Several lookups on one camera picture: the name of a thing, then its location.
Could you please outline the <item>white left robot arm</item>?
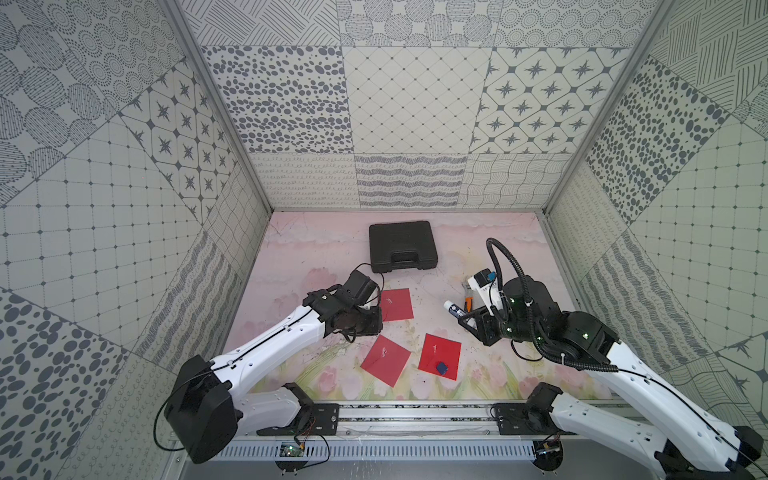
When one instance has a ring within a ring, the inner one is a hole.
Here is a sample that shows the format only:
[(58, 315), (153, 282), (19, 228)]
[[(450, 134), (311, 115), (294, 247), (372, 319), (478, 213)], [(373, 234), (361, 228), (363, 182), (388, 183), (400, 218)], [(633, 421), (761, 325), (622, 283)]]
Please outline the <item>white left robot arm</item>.
[(382, 285), (353, 270), (342, 284), (311, 291), (281, 322), (210, 360), (188, 359), (156, 417), (164, 419), (195, 464), (207, 462), (238, 435), (319, 433), (331, 418), (297, 384), (254, 394), (252, 388), (291, 356), (325, 338), (352, 343), (383, 329)]

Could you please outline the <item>red envelope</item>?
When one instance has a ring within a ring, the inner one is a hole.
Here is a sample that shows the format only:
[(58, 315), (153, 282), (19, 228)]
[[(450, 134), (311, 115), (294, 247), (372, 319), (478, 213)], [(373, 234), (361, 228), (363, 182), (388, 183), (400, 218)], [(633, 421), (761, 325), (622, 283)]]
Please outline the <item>red envelope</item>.
[(385, 290), (381, 297), (381, 313), (384, 322), (405, 321), (414, 318), (410, 290)]
[(387, 337), (376, 338), (361, 368), (389, 387), (395, 387), (411, 352)]
[[(461, 350), (462, 346), (459, 342), (427, 334), (421, 349), (418, 369), (455, 381), (458, 377)], [(436, 370), (436, 366), (440, 362), (448, 367), (446, 375), (440, 375)]]

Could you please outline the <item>white blue glue stick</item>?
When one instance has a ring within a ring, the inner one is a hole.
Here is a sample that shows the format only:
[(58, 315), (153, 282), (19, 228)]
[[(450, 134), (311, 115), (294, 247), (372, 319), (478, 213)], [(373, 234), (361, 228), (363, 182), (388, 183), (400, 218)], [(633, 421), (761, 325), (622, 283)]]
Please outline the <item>white blue glue stick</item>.
[(461, 319), (467, 315), (467, 312), (451, 301), (445, 301), (444, 309), (454, 318)]

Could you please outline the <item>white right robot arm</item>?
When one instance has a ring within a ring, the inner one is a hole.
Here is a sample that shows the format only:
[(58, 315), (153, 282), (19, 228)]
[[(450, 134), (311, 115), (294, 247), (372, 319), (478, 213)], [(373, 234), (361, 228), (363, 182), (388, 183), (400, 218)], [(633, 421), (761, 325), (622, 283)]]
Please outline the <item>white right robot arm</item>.
[(481, 307), (445, 309), (485, 346), (502, 339), (529, 343), (540, 359), (586, 373), (631, 405), (642, 420), (586, 404), (562, 388), (540, 382), (521, 407), (496, 403), (491, 416), (501, 434), (543, 435), (535, 463), (554, 470), (562, 462), (560, 435), (575, 434), (606, 446), (660, 479), (750, 479), (763, 439), (749, 426), (733, 426), (688, 399), (642, 361), (607, 325), (581, 311), (563, 311), (546, 286), (529, 276), (504, 285), (483, 270), (470, 277)]

